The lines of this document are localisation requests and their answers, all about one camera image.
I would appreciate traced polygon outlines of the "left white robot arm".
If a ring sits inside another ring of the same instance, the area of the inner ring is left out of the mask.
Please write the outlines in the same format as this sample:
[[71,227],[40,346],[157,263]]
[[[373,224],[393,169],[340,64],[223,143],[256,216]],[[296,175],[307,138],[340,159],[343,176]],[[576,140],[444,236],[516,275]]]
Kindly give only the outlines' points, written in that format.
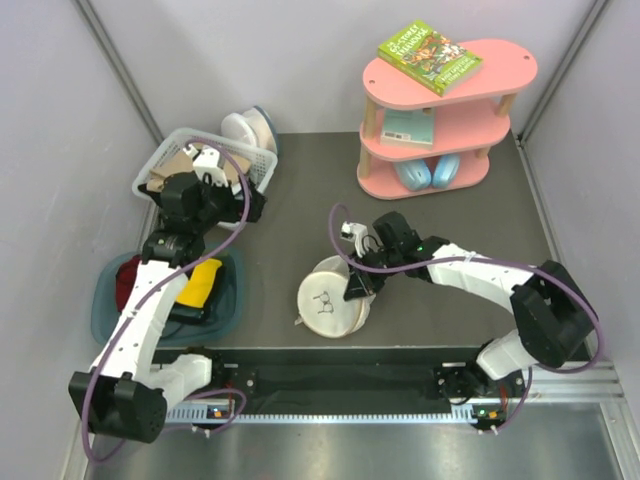
[[208,260],[204,235],[218,223],[242,230],[259,220],[265,198],[245,175],[229,185],[219,168],[171,175],[159,192],[139,189],[158,206],[161,224],[145,241],[136,279],[115,330],[86,372],[76,372],[69,395],[82,438],[104,435],[153,442],[169,410],[199,390],[216,396],[227,374],[212,359],[182,354],[155,370],[152,360],[179,294]]

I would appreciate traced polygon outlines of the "white mesh laundry bag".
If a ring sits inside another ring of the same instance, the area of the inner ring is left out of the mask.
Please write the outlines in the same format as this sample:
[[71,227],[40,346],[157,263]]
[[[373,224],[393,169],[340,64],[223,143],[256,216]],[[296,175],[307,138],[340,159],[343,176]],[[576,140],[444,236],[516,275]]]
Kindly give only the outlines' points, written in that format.
[[315,334],[338,339],[362,328],[376,295],[345,300],[349,266],[338,255],[320,261],[302,280],[297,292],[298,319]]

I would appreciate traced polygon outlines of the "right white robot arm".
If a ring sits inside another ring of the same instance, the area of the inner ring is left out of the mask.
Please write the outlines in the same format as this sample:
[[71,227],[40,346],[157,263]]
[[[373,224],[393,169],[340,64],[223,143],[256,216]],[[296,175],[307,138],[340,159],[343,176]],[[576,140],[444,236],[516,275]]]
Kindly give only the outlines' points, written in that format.
[[599,330],[576,282],[553,260],[540,266],[509,263],[442,237],[423,238],[398,212],[379,217],[371,228],[344,221],[339,234],[330,237],[354,246],[352,254],[341,256],[349,268],[347,300],[372,297],[389,277],[403,273],[472,294],[513,316],[512,331],[483,344],[472,360],[442,379],[447,395],[490,395],[504,378],[535,365],[558,370]]

